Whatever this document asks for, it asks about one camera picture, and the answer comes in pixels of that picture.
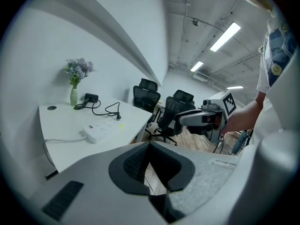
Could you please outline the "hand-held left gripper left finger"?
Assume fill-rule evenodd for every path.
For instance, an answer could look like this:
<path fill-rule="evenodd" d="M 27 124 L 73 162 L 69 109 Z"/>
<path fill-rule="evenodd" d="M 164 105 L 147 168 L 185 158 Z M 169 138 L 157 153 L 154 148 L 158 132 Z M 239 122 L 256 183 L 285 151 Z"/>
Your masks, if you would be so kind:
<path fill-rule="evenodd" d="M 83 187 L 62 216 L 63 225 L 168 225 L 147 196 L 126 194 L 110 179 L 110 162 L 137 146 L 131 144 L 82 158 L 42 185 L 30 203 L 41 210 L 73 180 L 83 183 Z"/>

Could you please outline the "white ribbed vase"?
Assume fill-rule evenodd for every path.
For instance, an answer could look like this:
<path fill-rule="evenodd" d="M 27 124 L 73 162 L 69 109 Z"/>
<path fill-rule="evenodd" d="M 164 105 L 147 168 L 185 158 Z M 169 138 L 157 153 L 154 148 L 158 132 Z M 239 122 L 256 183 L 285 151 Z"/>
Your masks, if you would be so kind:
<path fill-rule="evenodd" d="M 75 106 L 78 100 L 77 88 L 72 88 L 70 92 L 70 105 Z"/>

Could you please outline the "white ceiling air conditioner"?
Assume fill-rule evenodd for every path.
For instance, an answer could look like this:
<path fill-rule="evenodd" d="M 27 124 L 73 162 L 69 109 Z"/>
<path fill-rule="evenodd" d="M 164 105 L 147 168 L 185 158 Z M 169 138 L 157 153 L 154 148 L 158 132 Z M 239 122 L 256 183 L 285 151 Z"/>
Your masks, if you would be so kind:
<path fill-rule="evenodd" d="M 205 74 L 202 74 L 200 72 L 197 72 L 197 73 L 194 73 L 192 75 L 192 77 L 198 81 L 201 81 L 201 82 L 208 82 L 208 80 L 210 79 L 207 75 Z"/>

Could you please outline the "person's right forearm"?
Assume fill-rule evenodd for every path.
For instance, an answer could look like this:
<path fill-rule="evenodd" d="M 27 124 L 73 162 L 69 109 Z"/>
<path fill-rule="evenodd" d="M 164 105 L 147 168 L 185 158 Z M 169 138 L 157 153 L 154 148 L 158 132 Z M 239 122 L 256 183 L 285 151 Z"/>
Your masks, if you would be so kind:
<path fill-rule="evenodd" d="M 266 94 L 258 92 L 254 101 L 240 110 L 236 110 L 229 118 L 227 125 L 221 131 L 224 135 L 228 132 L 253 129 L 260 112 L 263 109 L 263 102 Z"/>

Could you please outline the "purple artificial flower bouquet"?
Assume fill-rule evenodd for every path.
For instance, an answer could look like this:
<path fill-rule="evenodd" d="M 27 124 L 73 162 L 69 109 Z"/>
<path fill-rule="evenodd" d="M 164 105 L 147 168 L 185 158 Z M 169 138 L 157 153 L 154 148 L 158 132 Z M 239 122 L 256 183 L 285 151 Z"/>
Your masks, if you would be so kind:
<path fill-rule="evenodd" d="M 64 71 L 68 75 L 70 85 L 72 85 L 74 89 L 77 88 L 82 79 L 96 71 L 94 64 L 91 61 L 86 61 L 84 58 L 68 59 L 66 62 L 67 64 L 64 67 Z"/>

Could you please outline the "black mesh office chair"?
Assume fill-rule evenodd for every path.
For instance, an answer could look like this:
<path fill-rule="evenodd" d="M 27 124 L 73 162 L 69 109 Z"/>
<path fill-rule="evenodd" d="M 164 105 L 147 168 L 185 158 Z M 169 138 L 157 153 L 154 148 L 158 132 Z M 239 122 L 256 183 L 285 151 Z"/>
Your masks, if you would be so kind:
<path fill-rule="evenodd" d="M 194 105 L 194 96 L 182 90 L 177 90 L 173 97 L 181 102 Z"/>
<path fill-rule="evenodd" d="M 167 97 L 163 116 L 159 119 L 158 128 L 154 131 L 154 133 L 158 131 L 159 134 L 150 134 L 149 139 L 162 137 L 164 142 L 168 139 L 177 146 L 177 142 L 172 137 L 179 135 L 183 130 L 183 126 L 176 121 L 175 116 L 193 109 L 195 109 L 195 106 L 192 103 L 182 102 L 174 97 Z"/>
<path fill-rule="evenodd" d="M 133 106 L 150 112 L 154 117 L 155 106 L 161 97 L 156 82 L 142 78 L 139 85 L 133 87 L 133 97 Z"/>

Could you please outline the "white printed t-shirt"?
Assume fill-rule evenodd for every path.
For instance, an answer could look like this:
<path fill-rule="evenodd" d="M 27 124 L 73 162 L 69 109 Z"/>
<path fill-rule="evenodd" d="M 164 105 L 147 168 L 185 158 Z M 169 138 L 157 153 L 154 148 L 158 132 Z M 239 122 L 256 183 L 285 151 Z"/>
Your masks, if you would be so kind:
<path fill-rule="evenodd" d="M 282 13 L 273 8 L 267 33 L 259 48 L 261 55 L 257 90 L 267 93 L 290 62 L 298 42 Z"/>

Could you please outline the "white power strip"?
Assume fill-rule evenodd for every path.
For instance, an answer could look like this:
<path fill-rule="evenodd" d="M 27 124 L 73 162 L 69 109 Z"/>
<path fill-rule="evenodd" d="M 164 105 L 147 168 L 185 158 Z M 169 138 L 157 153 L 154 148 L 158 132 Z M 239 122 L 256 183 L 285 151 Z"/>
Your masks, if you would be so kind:
<path fill-rule="evenodd" d="M 90 143 L 99 143 L 103 141 L 107 136 L 113 135 L 119 131 L 125 125 L 121 120 L 115 118 L 105 118 L 98 122 L 86 125 L 79 132 L 83 137 L 86 137 Z"/>

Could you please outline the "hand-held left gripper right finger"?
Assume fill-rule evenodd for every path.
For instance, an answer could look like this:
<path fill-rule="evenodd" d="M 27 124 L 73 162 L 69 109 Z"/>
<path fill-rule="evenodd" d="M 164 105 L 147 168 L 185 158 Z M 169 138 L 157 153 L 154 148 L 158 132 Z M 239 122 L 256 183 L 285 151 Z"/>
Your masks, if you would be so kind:
<path fill-rule="evenodd" d="M 238 160 L 150 142 L 150 164 L 167 190 L 150 199 L 150 221 L 228 221 L 236 195 L 227 184 Z"/>

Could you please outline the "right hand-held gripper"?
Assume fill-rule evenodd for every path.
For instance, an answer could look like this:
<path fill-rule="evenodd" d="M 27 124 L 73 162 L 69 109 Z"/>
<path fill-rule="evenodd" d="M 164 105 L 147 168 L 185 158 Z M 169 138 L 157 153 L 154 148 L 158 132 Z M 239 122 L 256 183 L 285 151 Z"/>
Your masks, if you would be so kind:
<path fill-rule="evenodd" d="M 221 131 L 236 109 L 232 93 L 221 91 L 205 99 L 201 110 L 178 113 L 175 120 L 182 126 L 188 126 L 190 134 L 204 135 L 211 143 L 219 144 L 222 141 Z"/>

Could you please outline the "black hair dryer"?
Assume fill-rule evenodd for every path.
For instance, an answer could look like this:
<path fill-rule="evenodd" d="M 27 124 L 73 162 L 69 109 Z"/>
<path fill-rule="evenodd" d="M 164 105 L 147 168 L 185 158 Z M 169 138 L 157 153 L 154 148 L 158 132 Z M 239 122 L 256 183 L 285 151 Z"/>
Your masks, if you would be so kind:
<path fill-rule="evenodd" d="M 96 103 L 98 101 L 98 95 L 86 93 L 84 95 L 84 102 L 83 105 L 87 105 L 88 103 Z"/>

